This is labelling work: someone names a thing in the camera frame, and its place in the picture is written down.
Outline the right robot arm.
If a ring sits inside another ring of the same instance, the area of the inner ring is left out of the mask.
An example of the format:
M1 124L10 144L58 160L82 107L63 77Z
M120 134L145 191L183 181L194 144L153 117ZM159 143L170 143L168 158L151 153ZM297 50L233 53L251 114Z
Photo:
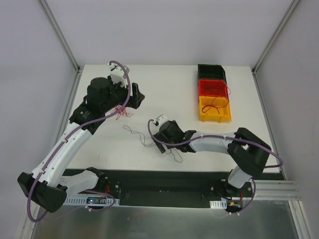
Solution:
M208 134L196 130L182 131L174 120L155 120L158 131L152 139L161 153L175 148L181 152L216 152L229 155L236 167L224 184L225 193L236 196L249 179L263 173L271 147L244 127L226 134Z

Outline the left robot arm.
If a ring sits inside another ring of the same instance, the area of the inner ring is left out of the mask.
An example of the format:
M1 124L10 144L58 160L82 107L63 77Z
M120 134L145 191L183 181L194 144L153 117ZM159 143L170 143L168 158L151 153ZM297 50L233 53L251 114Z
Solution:
M27 197L27 205L35 202L54 213L75 194L85 190L104 193L106 175L94 167L73 176L63 176L63 173L83 144L107 119L107 112L116 106L137 109L144 98L137 83L123 87L121 83L114 83L111 76L91 80L87 94L50 154L31 173L19 175L17 181Z

